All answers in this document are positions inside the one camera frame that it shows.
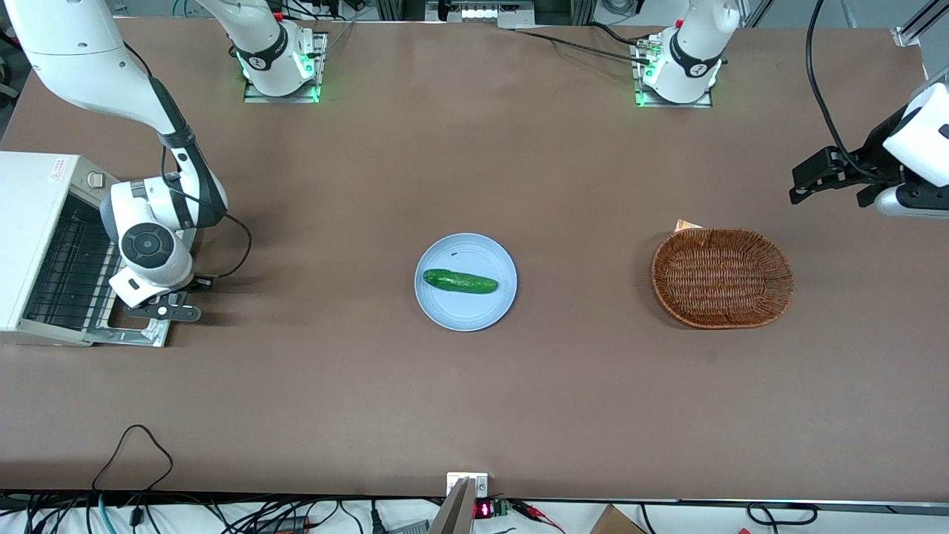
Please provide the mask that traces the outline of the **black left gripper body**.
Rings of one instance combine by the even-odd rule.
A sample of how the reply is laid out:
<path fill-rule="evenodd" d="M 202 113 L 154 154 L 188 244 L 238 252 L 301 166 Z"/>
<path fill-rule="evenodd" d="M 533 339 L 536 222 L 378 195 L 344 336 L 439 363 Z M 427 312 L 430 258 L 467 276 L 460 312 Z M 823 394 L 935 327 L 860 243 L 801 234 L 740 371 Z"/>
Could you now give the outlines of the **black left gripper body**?
<path fill-rule="evenodd" d="M 840 148 L 847 161 L 844 175 L 850 179 L 851 185 L 864 186 L 856 194 L 861 208 L 874 205 L 878 210 L 909 209 L 899 193 L 899 186 L 905 184 L 904 165 L 884 148 L 884 142 L 904 118 L 906 109 L 902 106 L 872 128 L 860 148 Z"/>

